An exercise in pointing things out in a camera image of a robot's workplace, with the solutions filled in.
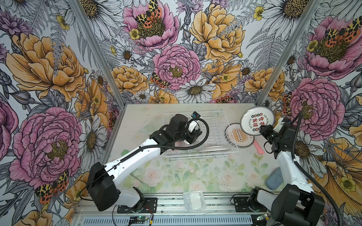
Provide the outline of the red green patterned plate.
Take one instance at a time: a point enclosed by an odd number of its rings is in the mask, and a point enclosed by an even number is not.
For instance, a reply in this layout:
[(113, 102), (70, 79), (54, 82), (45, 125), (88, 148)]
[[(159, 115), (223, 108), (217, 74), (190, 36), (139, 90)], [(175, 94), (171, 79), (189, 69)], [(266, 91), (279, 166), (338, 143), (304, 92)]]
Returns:
[(264, 106), (256, 106), (247, 110), (240, 119), (241, 129), (251, 136), (259, 136), (262, 126), (274, 124), (275, 114)]

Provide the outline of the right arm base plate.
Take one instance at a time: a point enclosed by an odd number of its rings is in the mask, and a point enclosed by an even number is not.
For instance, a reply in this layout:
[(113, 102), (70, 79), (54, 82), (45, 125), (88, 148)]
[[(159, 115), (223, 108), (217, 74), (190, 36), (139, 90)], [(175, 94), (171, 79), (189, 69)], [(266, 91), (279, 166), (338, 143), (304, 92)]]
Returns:
[(235, 211), (237, 213), (253, 212), (253, 210), (249, 206), (249, 197), (246, 196), (233, 197), (232, 204), (234, 205)]

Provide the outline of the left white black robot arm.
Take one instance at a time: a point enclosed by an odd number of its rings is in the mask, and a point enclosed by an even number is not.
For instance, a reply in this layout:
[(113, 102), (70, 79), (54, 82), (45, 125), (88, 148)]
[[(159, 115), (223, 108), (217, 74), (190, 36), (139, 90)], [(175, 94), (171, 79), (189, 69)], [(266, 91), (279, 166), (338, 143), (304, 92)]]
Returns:
[(202, 146), (210, 129), (200, 114), (191, 118), (176, 114), (167, 125), (153, 132), (140, 146), (105, 165), (95, 163), (89, 173), (86, 189), (98, 211), (124, 206), (133, 212), (145, 207), (145, 197), (136, 188), (122, 188), (121, 182), (133, 171), (168, 150), (190, 150)]

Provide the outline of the orange sunburst white plate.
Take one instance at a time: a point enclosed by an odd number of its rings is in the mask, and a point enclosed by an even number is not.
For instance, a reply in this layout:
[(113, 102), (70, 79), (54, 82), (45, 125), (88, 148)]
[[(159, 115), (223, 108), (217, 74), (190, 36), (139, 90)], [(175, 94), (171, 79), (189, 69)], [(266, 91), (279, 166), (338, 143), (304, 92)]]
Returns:
[(254, 143), (254, 136), (245, 133), (239, 123), (232, 123), (226, 127), (224, 132), (226, 140), (236, 146), (241, 148), (246, 148), (251, 146)]

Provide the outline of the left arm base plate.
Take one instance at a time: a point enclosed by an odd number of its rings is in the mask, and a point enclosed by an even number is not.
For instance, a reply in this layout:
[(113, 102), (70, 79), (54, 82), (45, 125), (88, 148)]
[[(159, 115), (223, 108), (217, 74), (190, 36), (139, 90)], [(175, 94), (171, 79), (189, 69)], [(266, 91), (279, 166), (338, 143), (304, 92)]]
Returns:
[(156, 213), (157, 201), (158, 199), (154, 197), (141, 198), (134, 207), (119, 205), (117, 213)]

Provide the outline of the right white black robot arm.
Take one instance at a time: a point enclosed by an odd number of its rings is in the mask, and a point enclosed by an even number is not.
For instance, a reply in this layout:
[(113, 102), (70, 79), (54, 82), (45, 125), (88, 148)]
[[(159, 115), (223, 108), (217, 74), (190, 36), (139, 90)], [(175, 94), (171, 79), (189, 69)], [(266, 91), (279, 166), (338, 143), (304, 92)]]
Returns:
[(262, 126), (260, 133), (272, 145), (285, 187), (275, 195), (256, 186), (250, 193), (250, 208), (265, 207), (272, 219), (284, 226), (316, 226), (325, 201), (313, 191), (306, 175), (297, 167), (298, 158), (291, 154), (296, 126), (286, 123), (279, 131), (271, 125)]

